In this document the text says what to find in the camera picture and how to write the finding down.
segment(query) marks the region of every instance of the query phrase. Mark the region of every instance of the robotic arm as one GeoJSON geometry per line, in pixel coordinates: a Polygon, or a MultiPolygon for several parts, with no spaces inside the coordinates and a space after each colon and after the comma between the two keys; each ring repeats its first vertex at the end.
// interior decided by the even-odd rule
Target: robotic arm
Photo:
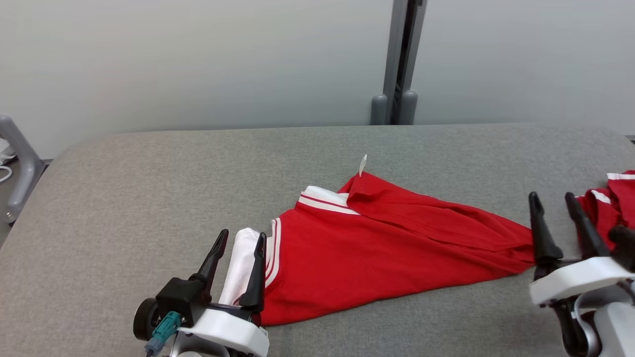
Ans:
{"type": "Polygon", "coordinates": [[[269,337],[260,326],[264,310],[267,236],[260,233],[254,264],[240,306],[211,302],[210,289],[229,231],[218,235],[198,273],[172,278],[154,298],[145,299],[133,322],[135,337],[148,341],[147,357],[172,345],[170,357],[267,357],[269,337]]]}
{"type": "Polygon", "coordinates": [[[612,252],[575,196],[565,196],[580,235],[581,260],[563,260],[544,220],[538,194],[529,195],[536,270],[531,300],[556,313],[573,357],[635,357],[635,232],[614,227],[612,252]]]}

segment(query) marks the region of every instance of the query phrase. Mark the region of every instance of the white wall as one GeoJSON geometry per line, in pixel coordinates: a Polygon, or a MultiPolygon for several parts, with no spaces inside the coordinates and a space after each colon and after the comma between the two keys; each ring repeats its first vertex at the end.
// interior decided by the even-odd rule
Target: white wall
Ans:
{"type": "Polygon", "coordinates": [[[43,158],[122,131],[365,125],[390,0],[3,0],[0,112],[43,158]]]}
{"type": "Polygon", "coordinates": [[[635,134],[635,1],[428,0],[411,88],[416,124],[635,134]]]}

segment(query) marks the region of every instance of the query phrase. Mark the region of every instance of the white cable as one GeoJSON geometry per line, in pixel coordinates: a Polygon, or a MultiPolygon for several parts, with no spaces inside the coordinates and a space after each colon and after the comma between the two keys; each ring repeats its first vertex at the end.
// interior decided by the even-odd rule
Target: white cable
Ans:
{"type": "Polygon", "coordinates": [[[1,183],[1,182],[6,181],[6,180],[7,180],[8,178],[10,178],[10,177],[11,177],[11,175],[13,174],[13,170],[11,170],[11,168],[10,168],[9,166],[0,166],[0,170],[7,170],[7,171],[9,171],[9,173],[8,173],[5,177],[0,178],[0,183],[1,183]]]}

